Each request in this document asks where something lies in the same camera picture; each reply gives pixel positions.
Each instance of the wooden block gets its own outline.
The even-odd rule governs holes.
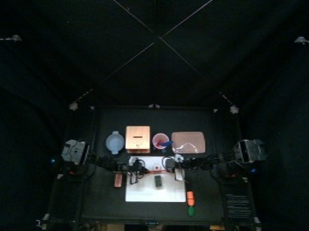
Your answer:
[[[150,153],[150,126],[127,126],[126,149],[129,153]]]

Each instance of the table surface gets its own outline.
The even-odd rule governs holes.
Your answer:
[[[106,148],[106,138],[112,131],[126,136],[129,125],[149,125],[151,137],[174,132],[203,132],[205,153],[183,154],[185,158],[205,157],[211,153],[228,152],[241,139],[238,117],[228,109],[98,107],[74,115],[67,138],[83,139],[94,152],[111,155]],[[150,156],[174,155],[171,147],[161,153],[151,149]],[[130,155],[123,149],[114,157],[125,162]],[[126,202],[126,177],[119,189],[114,187],[115,174],[99,167],[83,184],[80,196],[80,222],[138,224],[155,221],[173,225],[222,224],[219,187],[210,171],[186,171],[186,181],[195,196],[195,216],[189,217],[186,202]]]

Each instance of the black table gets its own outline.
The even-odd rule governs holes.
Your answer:
[[[171,136],[174,132],[203,132],[206,152],[185,154],[185,157],[205,157],[228,152],[241,139],[238,117],[229,108],[143,108],[96,107],[72,113],[67,140],[86,141],[92,151],[111,155],[106,138],[112,131],[126,135],[127,125],[149,125],[151,137],[157,133]],[[167,148],[165,155],[173,155]],[[151,156],[162,156],[151,151]],[[111,155],[122,162],[129,159],[126,149]],[[122,188],[114,187],[115,174],[99,167],[91,168],[92,176],[84,182],[56,180],[50,205],[54,223],[79,224],[102,222],[119,224],[222,225],[219,186],[210,171],[186,171],[195,195],[195,216],[189,217],[187,203],[126,202],[126,179]]]

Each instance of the black curtain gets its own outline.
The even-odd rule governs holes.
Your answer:
[[[266,142],[268,160],[253,179],[266,230],[308,230],[309,47],[297,46],[282,68],[253,93],[241,113],[245,137]]]

